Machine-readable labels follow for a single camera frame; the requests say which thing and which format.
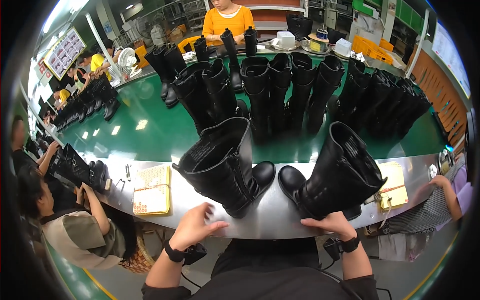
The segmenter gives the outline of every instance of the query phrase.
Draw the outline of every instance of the white container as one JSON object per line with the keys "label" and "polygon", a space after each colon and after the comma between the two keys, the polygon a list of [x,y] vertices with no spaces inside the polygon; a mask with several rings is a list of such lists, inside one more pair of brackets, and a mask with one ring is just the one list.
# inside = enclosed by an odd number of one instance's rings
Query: white container
{"label": "white container", "polygon": [[278,38],[278,46],[282,48],[295,47],[295,36],[290,31],[278,31],[276,33]]}
{"label": "white container", "polygon": [[343,56],[350,57],[350,51],[352,50],[352,43],[341,38],[335,44],[335,52]]}

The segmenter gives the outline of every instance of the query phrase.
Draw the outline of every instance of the yellow shirt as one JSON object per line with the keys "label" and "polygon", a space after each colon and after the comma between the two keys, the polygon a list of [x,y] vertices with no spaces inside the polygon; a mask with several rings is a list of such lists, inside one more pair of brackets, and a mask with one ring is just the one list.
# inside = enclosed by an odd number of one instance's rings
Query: yellow shirt
{"label": "yellow shirt", "polygon": [[[100,54],[94,54],[92,55],[92,62],[90,63],[90,70],[92,72],[95,72],[95,70],[103,65],[103,60],[104,57],[101,56]],[[112,76],[110,76],[110,73],[105,70],[105,74],[107,75],[108,81],[112,80]]]}
{"label": "yellow shirt", "polygon": [[[241,6],[239,12],[233,18],[224,18],[222,17],[216,8],[212,8],[207,11],[204,20],[204,29],[202,34],[206,37],[207,35],[221,35],[225,28],[232,32],[233,36],[241,35],[248,29],[248,26],[251,26],[255,29],[253,24],[252,12],[249,8]],[[214,41],[214,45],[221,45],[221,41]]]}
{"label": "yellow shirt", "polygon": [[67,100],[68,97],[70,97],[70,92],[66,89],[60,90],[59,97],[60,97],[60,103],[61,103]]}

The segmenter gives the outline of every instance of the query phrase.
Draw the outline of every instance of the orange shirt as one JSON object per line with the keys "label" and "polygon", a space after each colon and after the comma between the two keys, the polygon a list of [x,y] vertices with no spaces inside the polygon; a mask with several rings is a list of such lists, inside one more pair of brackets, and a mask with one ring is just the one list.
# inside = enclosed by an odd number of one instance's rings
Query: orange shirt
{"label": "orange shirt", "polygon": [[[251,26],[255,29],[253,24],[252,12],[249,8],[241,6],[239,12],[233,18],[222,17],[216,8],[207,11],[204,20],[204,29],[202,34],[207,35],[221,35],[225,28],[228,28],[233,36],[241,35]],[[214,41],[213,45],[221,45],[221,41]]]}

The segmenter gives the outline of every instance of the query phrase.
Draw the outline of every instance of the poster with shoe images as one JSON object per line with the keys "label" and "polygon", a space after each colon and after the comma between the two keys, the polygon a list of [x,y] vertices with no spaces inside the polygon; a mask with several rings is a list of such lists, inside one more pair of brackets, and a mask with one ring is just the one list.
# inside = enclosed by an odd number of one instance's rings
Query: poster with shoe images
{"label": "poster with shoe images", "polygon": [[70,66],[86,48],[74,27],[62,35],[44,57],[45,65],[58,80],[61,80]]}

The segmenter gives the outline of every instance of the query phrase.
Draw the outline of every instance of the electric fan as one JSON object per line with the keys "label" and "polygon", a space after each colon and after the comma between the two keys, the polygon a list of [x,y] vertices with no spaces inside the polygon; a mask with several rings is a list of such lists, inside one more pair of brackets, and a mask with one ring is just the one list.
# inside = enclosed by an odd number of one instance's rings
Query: electric fan
{"label": "electric fan", "polygon": [[130,68],[130,77],[134,77],[142,72],[142,69],[137,69],[137,66],[133,66],[137,63],[137,58],[135,58],[135,50],[132,48],[125,48],[120,52],[119,56],[119,65],[121,67]]}

